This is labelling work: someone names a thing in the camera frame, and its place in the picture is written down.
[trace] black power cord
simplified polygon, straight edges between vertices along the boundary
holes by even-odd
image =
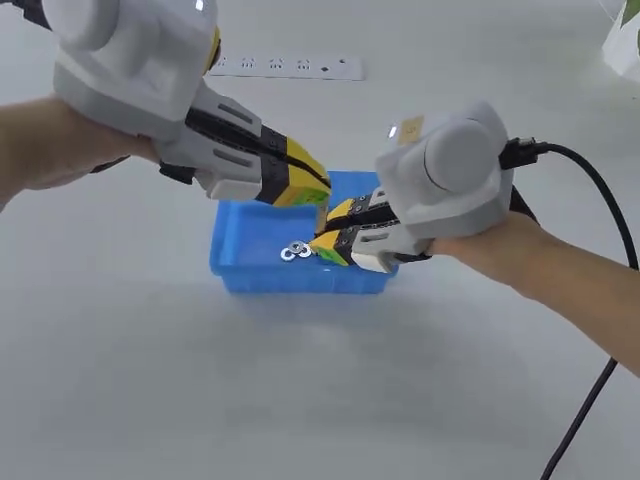
[[[616,226],[618,227],[618,231],[620,232],[620,237],[622,238],[622,243],[624,244],[624,249],[627,254],[629,268],[632,268],[633,270],[639,270],[638,256],[633,242],[633,237],[631,236],[631,232],[629,231],[627,222],[624,218],[624,215],[622,214],[622,210],[620,209],[620,206],[618,205],[618,202],[613,196],[613,193],[609,189],[607,183],[604,181],[598,171],[593,167],[593,165],[591,165],[587,161],[586,158],[571,150],[570,148],[564,147],[562,145],[545,142],[538,143],[533,139],[514,139],[507,144],[503,155],[501,155],[500,157],[500,163],[504,169],[530,165],[538,160],[539,155],[550,152],[557,153],[569,158],[580,168],[582,168],[582,170],[584,170],[585,173],[589,175],[591,180],[593,180],[596,187],[600,191],[600,194],[607,203],[607,206],[609,207],[609,210],[613,215]],[[560,460],[562,460],[562,457],[571,446],[571,442],[578,433],[578,430],[580,430],[582,423],[587,418],[587,415],[596,402],[598,395],[600,395],[600,393],[602,392],[602,389],[607,384],[607,381],[609,380],[611,374],[617,366],[618,362],[614,358],[611,358],[607,362],[607,365],[605,366],[600,376],[597,378],[595,384],[589,392],[589,395],[587,395],[587,398],[580,407],[580,410],[578,411],[576,417],[569,426],[567,433],[562,438],[560,445],[547,463],[547,466],[544,470],[544,473],[540,477],[540,480],[549,480],[551,478],[553,472],[560,463]]]

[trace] metal washer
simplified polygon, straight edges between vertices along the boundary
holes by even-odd
[[[305,243],[302,247],[302,251],[298,254],[298,256],[300,258],[309,258],[311,255],[313,255],[313,250],[311,250],[311,247]]]
[[[297,255],[288,248],[283,248],[280,252],[280,258],[285,262],[292,262],[293,260],[295,260],[296,256]]]
[[[288,248],[294,254],[299,255],[306,246],[307,246],[306,243],[296,240],[295,242],[291,242],[291,245],[289,245]]]

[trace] white cylindrical knob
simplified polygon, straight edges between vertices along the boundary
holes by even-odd
[[[51,30],[63,43],[95,51],[113,35],[120,0],[43,0],[42,8]]]
[[[452,121],[436,130],[426,145],[429,178],[452,193],[469,193],[483,185],[498,165],[488,130],[473,120]]]

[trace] wrist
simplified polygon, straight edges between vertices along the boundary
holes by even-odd
[[[537,300],[539,291],[548,281],[550,267],[556,262],[558,255],[566,244],[544,232],[542,238],[537,239],[525,255],[510,282],[511,288],[523,297]]]

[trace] black cable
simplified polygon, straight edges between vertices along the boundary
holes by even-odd
[[[565,156],[573,160],[579,167],[581,167],[585,171],[587,175],[589,175],[591,180],[593,180],[593,182],[596,184],[596,187],[602,194],[602,197],[604,198],[607,206],[609,207],[609,210],[611,211],[611,214],[613,215],[613,219],[615,220],[618,231],[620,232],[620,237],[622,238],[622,243],[624,244],[629,268],[638,270],[638,256],[627,222],[624,218],[624,215],[622,214],[622,210],[620,209],[618,202],[613,196],[613,193],[609,189],[609,186],[604,181],[602,176],[598,173],[598,171],[587,161],[586,158],[567,147],[544,142],[536,143],[535,145],[537,154],[542,155],[545,153],[554,152]],[[591,407],[593,407],[595,401],[597,400],[598,395],[600,395],[600,392],[602,392],[602,389],[606,385],[607,381],[611,377],[611,374],[617,366],[618,362],[614,358],[611,358],[609,362],[607,362],[606,367],[596,380],[595,384],[591,388],[591,391],[589,392],[589,395],[587,395],[587,398],[582,404],[582,407],[580,407],[578,414],[569,426],[567,433],[562,438],[560,445],[551,456],[551,459],[549,460],[549,463],[547,464],[542,477],[540,477],[540,480],[549,480],[551,478],[551,475],[553,475],[553,472],[560,463],[560,460],[569,449],[569,446],[578,433],[578,430],[580,430],[580,427],[589,414]]]

